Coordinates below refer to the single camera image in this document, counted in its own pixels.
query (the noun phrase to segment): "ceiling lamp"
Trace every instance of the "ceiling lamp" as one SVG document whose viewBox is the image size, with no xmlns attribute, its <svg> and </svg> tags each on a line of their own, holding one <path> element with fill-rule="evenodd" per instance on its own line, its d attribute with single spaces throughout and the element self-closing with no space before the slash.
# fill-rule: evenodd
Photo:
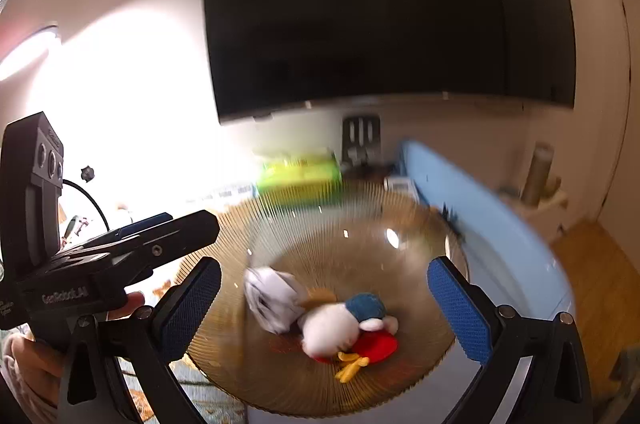
<svg viewBox="0 0 640 424">
<path fill-rule="evenodd" d="M 50 25 L 38 30 L 0 60 L 0 81 L 14 75 L 41 55 L 59 46 L 60 37 L 57 26 Z"/>
</svg>

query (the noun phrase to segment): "cylindrical container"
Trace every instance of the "cylindrical container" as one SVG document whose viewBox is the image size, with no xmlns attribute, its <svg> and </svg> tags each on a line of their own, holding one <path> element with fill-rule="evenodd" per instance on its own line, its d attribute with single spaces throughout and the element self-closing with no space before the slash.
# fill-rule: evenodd
<svg viewBox="0 0 640 424">
<path fill-rule="evenodd" d="M 545 188 L 546 178 L 549 176 L 553 158 L 553 146 L 544 142 L 536 143 L 536 149 L 533 150 L 533 158 L 529 167 L 529 175 L 520 195 L 520 200 L 526 206 L 535 208 L 540 203 L 540 196 Z"/>
</svg>

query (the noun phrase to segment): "finger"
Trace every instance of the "finger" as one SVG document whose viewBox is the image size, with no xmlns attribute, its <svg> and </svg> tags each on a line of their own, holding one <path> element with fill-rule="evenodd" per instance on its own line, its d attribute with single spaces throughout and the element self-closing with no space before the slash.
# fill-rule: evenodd
<svg viewBox="0 0 640 424">
<path fill-rule="evenodd" d="M 111 310 L 107 319 L 120 319 L 129 316 L 135 309 L 145 304 L 145 295 L 142 292 L 132 292 L 127 295 L 127 303 L 119 309 Z"/>
<path fill-rule="evenodd" d="M 65 356 L 48 344 L 17 336 L 11 343 L 11 351 L 21 371 L 30 367 L 43 370 L 55 377 L 62 377 Z"/>
<path fill-rule="evenodd" d="M 26 385 L 52 406 L 58 406 L 60 379 L 44 370 L 18 364 L 20 376 Z"/>
</svg>

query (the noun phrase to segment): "screw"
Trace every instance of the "screw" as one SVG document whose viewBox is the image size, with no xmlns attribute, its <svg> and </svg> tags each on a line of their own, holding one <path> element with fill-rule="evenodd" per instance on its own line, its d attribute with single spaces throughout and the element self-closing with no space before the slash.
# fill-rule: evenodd
<svg viewBox="0 0 640 424">
<path fill-rule="evenodd" d="M 569 312 L 560 312 L 560 322 L 571 325 L 574 322 L 574 317 Z"/>
<path fill-rule="evenodd" d="M 500 305 L 498 307 L 498 314 L 500 314 L 505 319 L 511 319 L 515 317 L 516 311 L 509 305 Z"/>
<path fill-rule="evenodd" d="M 135 317 L 136 319 L 147 319 L 152 312 L 154 311 L 153 307 L 150 307 L 149 305 L 144 305 L 138 309 L 136 309 L 135 312 L 133 312 L 133 317 Z"/>
</svg>

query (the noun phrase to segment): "television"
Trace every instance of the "television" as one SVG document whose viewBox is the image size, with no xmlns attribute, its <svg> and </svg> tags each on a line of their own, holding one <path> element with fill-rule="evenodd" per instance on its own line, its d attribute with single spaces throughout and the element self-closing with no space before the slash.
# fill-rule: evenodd
<svg viewBox="0 0 640 424">
<path fill-rule="evenodd" d="M 204 0 L 204 9 L 222 121 L 388 94 L 574 104 L 570 0 Z"/>
</svg>

